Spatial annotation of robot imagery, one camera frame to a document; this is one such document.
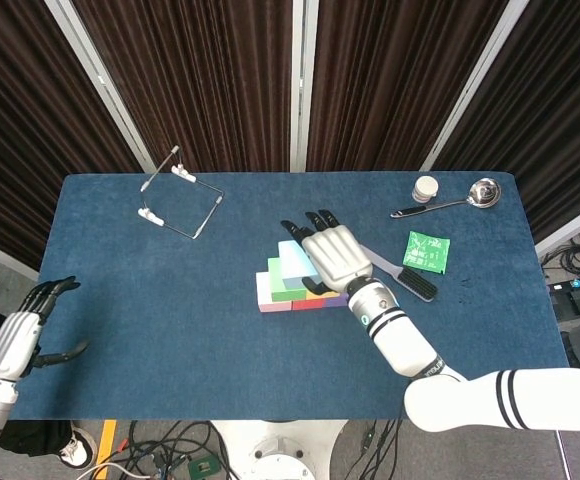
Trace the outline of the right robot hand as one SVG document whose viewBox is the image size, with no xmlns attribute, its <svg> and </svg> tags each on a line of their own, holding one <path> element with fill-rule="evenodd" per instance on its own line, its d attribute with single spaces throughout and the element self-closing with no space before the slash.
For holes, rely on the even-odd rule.
<svg viewBox="0 0 580 480">
<path fill-rule="evenodd" d="M 290 220 L 280 224 L 303 249 L 320 281 L 302 278 L 304 287 L 315 295 L 344 293 L 359 278 L 370 278 L 373 266 L 351 231 L 330 210 L 308 211 L 305 216 L 313 229 L 299 227 Z"/>
</svg>

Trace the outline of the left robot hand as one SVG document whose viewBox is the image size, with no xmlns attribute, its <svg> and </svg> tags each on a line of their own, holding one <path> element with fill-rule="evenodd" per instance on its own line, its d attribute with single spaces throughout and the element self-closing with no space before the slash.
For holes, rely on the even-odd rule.
<svg viewBox="0 0 580 480">
<path fill-rule="evenodd" d="M 75 276 L 46 281 L 26 295 L 18 309 L 0 327 L 0 380 L 17 382 L 34 368 L 69 362 L 86 351 L 90 342 L 82 340 L 73 349 L 41 353 L 39 341 L 58 297 L 80 286 Z"/>
</svg>

